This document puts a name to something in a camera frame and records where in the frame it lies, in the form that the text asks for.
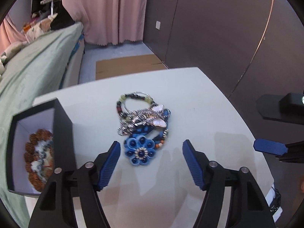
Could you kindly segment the person's right hand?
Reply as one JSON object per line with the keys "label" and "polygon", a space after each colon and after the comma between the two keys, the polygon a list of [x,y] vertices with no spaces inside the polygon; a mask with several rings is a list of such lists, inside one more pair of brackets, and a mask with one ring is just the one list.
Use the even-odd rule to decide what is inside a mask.
{"label": "person's right hand", "polygon": [[299,190],[301,193],[304,193],[304,178],[301,178],[299,181]]}

